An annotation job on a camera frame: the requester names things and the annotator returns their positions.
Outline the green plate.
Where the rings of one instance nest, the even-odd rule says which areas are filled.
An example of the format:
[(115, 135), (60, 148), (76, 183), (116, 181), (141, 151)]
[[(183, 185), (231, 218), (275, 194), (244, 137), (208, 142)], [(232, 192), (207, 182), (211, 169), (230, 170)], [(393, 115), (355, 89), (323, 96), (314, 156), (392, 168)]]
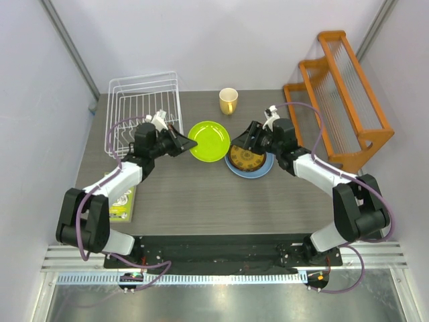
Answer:
[(199, 161), (213, 163), (225, 157), (231, 139), (228, 131), (215, 121), (201, 121), (188, 132), (188, 138), (197, 142), (190, 153)]

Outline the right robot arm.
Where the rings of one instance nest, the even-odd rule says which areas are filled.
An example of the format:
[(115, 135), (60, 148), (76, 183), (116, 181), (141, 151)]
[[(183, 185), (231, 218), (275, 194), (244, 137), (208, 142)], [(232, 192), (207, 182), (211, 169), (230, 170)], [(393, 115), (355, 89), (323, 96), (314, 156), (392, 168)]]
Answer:
[(232, 143), (254, 154), (273, 154), (280, 168), (332, 198), (332, 223), (304, 238), (302, 255), (307, 263), (317, 265), (332, 249), (369, 237), (390, 225), (376, 179), (368, 174), (349, 174), (317, 158), (299, 145), (289, 119), (279, 118), (271, 125), (252, 121)]

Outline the light blue plate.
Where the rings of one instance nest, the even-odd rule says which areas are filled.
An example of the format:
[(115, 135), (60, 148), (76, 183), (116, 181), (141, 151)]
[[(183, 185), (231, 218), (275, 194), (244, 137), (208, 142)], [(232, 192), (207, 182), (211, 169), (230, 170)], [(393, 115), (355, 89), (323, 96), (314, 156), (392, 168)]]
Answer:
[(240, 176), (241, 178), (247, 178), (247, 179), (256, 179), (256, 178), (261, 178), (262, 176), (265, 176), (273, 166), (274, 155), (269, 153), (266, 153), (266, 154), (267, 154), (267, 159), (265, 164), (255, 172), (243, 172), (243, 171), (237, 170), (236, 168), (233, 168), (233, 166), (227, 159), (227, 155), (225, 156), (225, 162), (229, 170), (232, 171), (237, 176)]

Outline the brown yellow plate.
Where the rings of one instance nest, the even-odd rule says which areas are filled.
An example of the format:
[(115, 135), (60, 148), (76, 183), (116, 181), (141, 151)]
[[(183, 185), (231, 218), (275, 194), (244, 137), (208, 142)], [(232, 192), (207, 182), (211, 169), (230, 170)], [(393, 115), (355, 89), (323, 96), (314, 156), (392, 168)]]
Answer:
[(267, 154), (254, 154), (249, 150), (244, 150), (239, 146), (232, 145), (229, 148), (227, 159), (237, 170), (243, 172), (255, 172), (259, 170), (266, 162)]

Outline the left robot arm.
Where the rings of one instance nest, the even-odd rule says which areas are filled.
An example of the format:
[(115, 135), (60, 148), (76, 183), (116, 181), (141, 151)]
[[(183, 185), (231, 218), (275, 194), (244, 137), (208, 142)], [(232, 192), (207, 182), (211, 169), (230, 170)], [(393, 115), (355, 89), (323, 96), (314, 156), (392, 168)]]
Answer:
[(176, 157), (198, 143), (172, 125), (142, 123), (134, 141), (117, 167), (85, 189), (66, 191), (56, 229), (56, 240), (79, 249), (83, 260), (89, 254), (114, 253), (127, 267), (138, 266), (143, 252), (135, 238), (110, 228), (109, 209), (128, 189), (143, 182), (155, 167), (155, 159)]

